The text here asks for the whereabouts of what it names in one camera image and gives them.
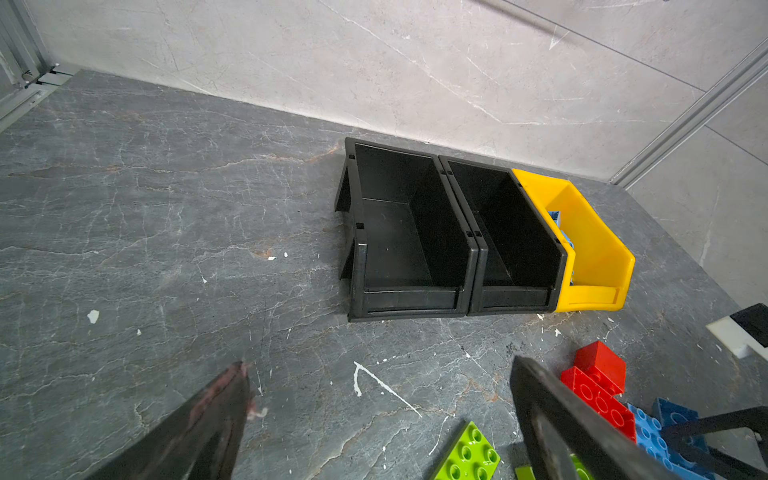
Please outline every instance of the red lego brick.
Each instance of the red lego brick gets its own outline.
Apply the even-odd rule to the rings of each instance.
[[[560,374],[560,381],[601,417],[608,420],[619,432],[626,435],[632,442],[637,442],[634,413],[603,390],[589,375],[573,366]]]
[[[624,393],[627,363],[598,340],[576,352],[574,366],[590,376],[611,395]]]

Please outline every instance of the lego brick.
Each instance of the lego brick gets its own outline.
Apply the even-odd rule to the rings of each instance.
[[[688,409],[662,398],[654,401],[652,412],[654,416],[659,419],[662,428],[677,423],[690,422],[699,419],[699,412],[696,410]],[[709,453],[710,451],[709,447],[707,447],[707,440],[704,439],[704,435],[691,437],[689,445],[692,445],[705,453]],[[714,474],[712,472],[697,465],[695,462],[687,461],[682,455],[674,450],[670,450],[670,460],[675,465],[691,470],[693,473],[708,478],[709,480],[714,480]]]
[[[490,480],[499,463],[498,453],[474,422],[458,436],[431,480]]]
[[[587,472],[587,469],[584,468],[581,460],[579,460],[576,455],[571,455],[571,460],[574,463],[576,475],[578,475],[579,480],[594,480],[594,477]],[[517,477],[518,480],[536,480],[536,477],[533,475],[533,468],[530,465],[517,467],[515,469],[515,477]]]
[[[670,453],[667,443],[661,438],[661,423],[654,417],[647,415],[642,409],[627,404],[630,412],[634,413],[634,426],[637,430],[637,445],[645,452],[661,462],[664,467],[672,471]]]
[[[675,465],[674,463],[672,464],[672,472],[675,472],[677,476],[683,480],[707,480],[707,477],[703,477],[696,472],[692,472],[691,470]]]
[[[627,363],[598,340],[576,352],[574,366],[589,375],[611,395],[624,393]]]
[[[560,380],[619,432],[636,442],[634,414],[603,390],[589,375],[574,366],[561,373]]]

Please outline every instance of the marble countertop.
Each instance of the marble countertop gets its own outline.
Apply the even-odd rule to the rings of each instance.
[[[512,165],[90,71],[0,133],[9,478],[87,476],[237,359],[270,409],[246,427],[238,479],[427,478],[469,420],[502,457],[495,478],[513,478],[513,358],[559,374],[596,339],[627,361],[622,401],[768,404],[768,364],[704,328],[735,302],[594,180],[569,177],[637,257],[620,312],[348,323],[346,136]],[[713,442],[759,457],[742,432]]]

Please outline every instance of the green lego plate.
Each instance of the green lego plate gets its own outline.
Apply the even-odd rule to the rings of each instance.
[[[470,422],[430,480],[491,480],[499,460],[493,445]]]
[[[589,475],[589,472],[587,472],[576,455],[571,455],[571,460],[574,463],[574,467],[576,467],[576,473],[580,480],[594,480],[594,477]],[[515,476],[518,480],[536,480],[536,477],[533,476],[533,468],[530,465],[517,467],[515,469]]]

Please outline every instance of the white block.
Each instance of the white block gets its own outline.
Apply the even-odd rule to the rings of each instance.
[[[732,354],[742,359],[751,352],[756,352],[768,360],[768,348],[760,345],[745,329],[734,322],[729,316],[707,325],[707,328],[717,337]]]

